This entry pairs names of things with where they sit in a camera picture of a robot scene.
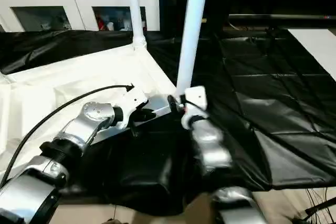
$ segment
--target black cable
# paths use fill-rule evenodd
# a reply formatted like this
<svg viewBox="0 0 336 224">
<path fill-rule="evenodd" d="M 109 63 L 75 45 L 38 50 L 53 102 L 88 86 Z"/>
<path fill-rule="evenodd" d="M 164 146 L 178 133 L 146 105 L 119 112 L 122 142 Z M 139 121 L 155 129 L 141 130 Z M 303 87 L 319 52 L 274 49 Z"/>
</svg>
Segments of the black cable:
<svg viewBox="0 0 336 224">
<path fill-rule="evenodd" d="M 321 196 L 320 196 L 314 189 L 311 189 L 311 190 L 312 190 L 313 193 L 314 193 L 314 197 L 315 197 L 315 199 L 316 199 L 318 205 L 319 205 L 320 203 L 323 203 L 323 199 L 322 199 L 322 197 L 321 197 Z M 323 217 L 324 217 L 325 220 L 326 220 L 326 223 L 328 223 L 328 220 L 327 220 L 326 215 L 324 214 L 324 211 L 323 211 L 323 210 L 324 210 L 324 209 L 321 209 L 320 211 L 322 212 Z"/>
<path fill-rule="evenodd" d="M 55 115 L 56 113 L 58 113 L 60 110 L 64 109 L 66 106 L 84 98 L 84 97 L 87 97 L 88 95 L 91 95 L 91 94 L 94 94 L 94 93 L 97 93 L 99 91 L 103 91 L 105 89 L 114 89 L 114 88 L 126 88 L 127 91 L 131 90 L 133 88 L 133 86 L 129 86 L 129 85 L 113 85 L 113 86 L 106 86 L 106 87 L 103 87 L 103 88 L 100 88 L 100 89 L 95 89 L 95 90 L 92 90 L 88 93 L 85 93 L 85 94 L 82 94 L 68 102 L 66 102 L 65 104 L 61 105 L 60 107 L 58 107 L 57 109 L 55 109 L 54 111 L 52 111 L 49 115 L 47 115 L 45 118 L 43 118 L 41 121 L 39 121 L 29 132 L 27 135 L 25 135 L 25 137 L 22 139 L 22 141 L 20 142 L 19 146 L 16 148 L 14 154 L 13 154 L 13 157 L 12 159 L 10 160 L 9 162 L 9 165 L 7 166 L 6 168 L 6 171 L 4 173 L 4 176 L 2 177 L 2 180 L 0 182 L 0 189 L 2 187 L 4 187 L 4 185 L 6 184 L 7 182 L 7 179 L 8 179 L 8 176 L 9 176 L 9 173 L 10 171 L 12 170 L 13 168 L 13 165 L 16 161 L 16 158 L 17 156 L 19 155 L 20 151 L 22 150 L 23 146 L 25 145 L 25 143 L 28 141 L 28 139 L 30 138 L 30 136 L 43 124 L 45 123 L 49 118 L 51 118 L 53 115 Z"/>
<path fill-rule="evenodd" d="M 312 203 L 313 203 L 313 206 L 315 207 L 315 203 L 314 203 L 313 197 L 311 196 L 310 191 L 309 191 L 308 189 L 306 189 L 306 193 L 308 194 L 310 200 L 311 200 Z M 315 223 L 317 224 L 317 211 L 315 212 Z"/>
<path fill-rule="evenodd" d="M 328 188 L 326 187 L 325 190 L 326 190 L 326 191 L 325 191 L 325 193 L 324 193 L 324 201 L 327 201 L 327 191 L 328 191 Z M 334 223 L 334 219 L 332 218 L 332 215 L 331 215 L 331 212 L 330 212 L 329 207 L 327 207 L 327 212 L 328 212 L 328 214 L 329 214 L 329 216 L 330 216 L 331 221 Z"/>
<path fill-rule="evenodd" d="M 185 102 L 185 103 L 189 103 L 189 104 L 191 104 L 192 106 L 195 106 L 196 108 L 198 108 L 199 110 L 202 110 L 203 112 L 207 113 L 204 109 L 202 109 L 200 106 L 196 105 L 195 103 L 193 103 L 193 102 L 191 102 L 191 101 L 185 100 L 184 102 Z"/>
</svg>

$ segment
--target white pvc pipe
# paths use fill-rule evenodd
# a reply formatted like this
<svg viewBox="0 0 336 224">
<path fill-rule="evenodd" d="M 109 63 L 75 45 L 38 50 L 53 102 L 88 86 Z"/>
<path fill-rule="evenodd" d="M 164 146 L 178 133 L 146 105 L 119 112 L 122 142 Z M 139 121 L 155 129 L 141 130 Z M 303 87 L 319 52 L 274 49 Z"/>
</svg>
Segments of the white pvc pipe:
<svg viewBox="0 0 336 224">
<path fill-rule="evenodd" d="M 176 95 L 183 94 L 185 89 L 191 85 L 204 4 L 205 0 L 188 0 L 187 2 Z"/>
<path fill-rule="evenodd" d="M 139 0 L 130 0 L 130 10 L 133 27 L 133 45 L 135 48 L 146 47 L 146 39 L 143 36 L 142 30 Z"/>
</svg>

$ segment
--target cabinet door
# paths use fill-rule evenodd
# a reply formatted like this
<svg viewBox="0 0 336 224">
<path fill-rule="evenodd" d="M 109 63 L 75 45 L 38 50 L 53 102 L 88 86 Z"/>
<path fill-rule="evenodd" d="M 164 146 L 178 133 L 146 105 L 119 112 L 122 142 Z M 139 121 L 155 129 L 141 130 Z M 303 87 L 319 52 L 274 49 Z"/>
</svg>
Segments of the cabinet door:
<svg viewBox="0 0 336 224">
<path fill-rule="evenodd" d="M 159 0 L 139 0 L 143 28 L 160 30 Z M 76 0 L 85 30 L 131 30 L 129 0 Z"/>
<path fill-rule="evenodd" d="M 8 31 L 84 30 L 75 0 L 0 0 Z"/>
</svg>

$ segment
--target white fabric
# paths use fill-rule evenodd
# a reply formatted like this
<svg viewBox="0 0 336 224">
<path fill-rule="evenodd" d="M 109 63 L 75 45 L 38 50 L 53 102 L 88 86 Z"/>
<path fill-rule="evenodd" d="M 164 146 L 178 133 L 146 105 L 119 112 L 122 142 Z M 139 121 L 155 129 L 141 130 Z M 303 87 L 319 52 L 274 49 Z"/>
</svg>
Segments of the white fabric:
<svg viewBox="0 0 336 224">
<path fill-rule="evenodd" d="M 166 95 L 175 91 L 149 53 L 145 49 L 133 51 L 131 45 L 0 77 L 0 172 L 19 141 L 55 108 L 97 88 L 131 83 L 140 87 L 148 98 L 153 98 L 150 105 L 155 109 L 161 108 L 166 103 Z M 63 109 L 33 134 L 16 166 L 38 155 L 41 143 L 51 141 L 86 102 L 113 103 L 125 93 L 124 88 L 101 91 Z M 107 130 L 100 138 L 114 134 Z"/>
</svg>

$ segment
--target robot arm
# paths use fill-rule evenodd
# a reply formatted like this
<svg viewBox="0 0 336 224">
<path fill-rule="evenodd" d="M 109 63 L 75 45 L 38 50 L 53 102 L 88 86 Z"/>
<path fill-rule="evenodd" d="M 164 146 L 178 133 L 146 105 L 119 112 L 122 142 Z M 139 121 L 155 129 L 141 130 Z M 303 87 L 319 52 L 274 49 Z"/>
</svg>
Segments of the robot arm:
<svg viewBox="0 0 336 224">
<path fill-rule="evenodd" d="M 115 104 L 88 102 L 51 142 L 41 145 L 42 153 L 0 190 L 1 224 L 49 223 L 59 189 L 79 164 L 97 133 L 115 126 L 124 129 L 129 117 L 147 97 L 133 88 Z"/>
<path fill-rule="evenodd" d="M 223 146 L 222 131 L 211 123 L 205 112 L 207 100 L 204 87 L 186 89 L 181 104 L 177 105 L 177 109 L 184 110 L 181 123 L 186 130 L 191 131 L 203 175 L 216 168 L 231 169 L 233 161 L 228 149 Z M 246 188 L 220 188 L 212 193 L 211 200 L 215 223 L 266 224 L 252 193 Z"/>
</svg>

